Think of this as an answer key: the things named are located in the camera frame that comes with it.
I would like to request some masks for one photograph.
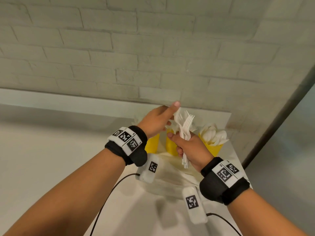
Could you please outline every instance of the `brick wall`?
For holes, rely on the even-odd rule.
[[[243,160],[315,63],[315,0],[0,0],[0,87],[232,112]]]

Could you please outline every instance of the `wire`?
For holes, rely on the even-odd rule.
[[[237,231],[237,229],[236,228],[234,228],[234,226],[233,225],[231,225],[231,223],[230,222],[228,222],[225,218],[223,218],[222,216],[220,216],[220,215],[217,215],[217,214],[215,214],[215,213],[208,213],[208,214],[206,214],[207,216],[210,216],[210,215],[215,215],[215,216],[218,216],[219,218],[221,218],[221,219],[223,219],[225,222],[227,222],[237,233],[238,233],[238,235],[239,236],[242,236],[240,233],[239,233],[239,231]]]
[[[100,213],[102,212],[102,209],[103,209],[103,207],[104,207],[104,205],[105,205],[106,201],[108,200],[109,196],[110,196],[110,195],[111,195],[111,193],[113,192],[113,190],[114,190],[114,189],[116,188],[116,186],[118,186],[118,184],[119,184],[120,182],[122,182],[125,178],[127,178],[128,176],[132,176],[132,175],[140,176],[140,174],[138,174],[138,173],[132,173],[132,174],[129,174],[129,175],[125,176],[124,178],[122,178],[120,181],[118,181],[118,183],[117,183],[117,184],[113,187],[112,191],[109,193],[109,195],[108,195],[107,199],[105,200],[105,202],[104,202],[103,206],[102,206],[102,207],[101,207],[101,209],[100,209],[100,212],[98,213],[98,215],[97,215],[97,217],[96,217],[96,220],[95,220],[95,222],[94,222],[94,225],[93,225],[93,228],[92,228],[92,231],[91,231],[90,236],[92,236],[93,231],[94,231],[94,228],[95,228],[96,223],[97,223],[97,220],[98,220],[98,218],[100,217]]]

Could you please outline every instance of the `person's right arm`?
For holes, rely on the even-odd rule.
[[[179,156],[182,157],[185,152],[199,172],[214,158],[194,134],[189,141],[172,133],[167,136],[177,144]],[[306,236],[251,188],[240,194],[227,208],[244,236]]]

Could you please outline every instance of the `wrist-mounted marker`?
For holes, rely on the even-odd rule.
[[[250,187],[243,173],[232,163],[215,157],[202,170],[204,179],[200,182],[201,194],[212,201],[230,204]]]
[[[121,127],[108,138],[105,148],[124,159],[126,166],[135,164],[143,166],[147,162],[144,150],[148,138],[138,126]]]

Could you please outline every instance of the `white electronic device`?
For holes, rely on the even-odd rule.
[[[140,174],[140,176],[136,176],[136,179],[146,183],[152,183],[158,164],[158,155],[149,153],[147,162],[143,166],[138,167],[137,173]]]
[[[183,189],[183,200],[186,204],[189,218],[193,224],[208,222],[208,217],[205,213],[196,187],[185,187]]]

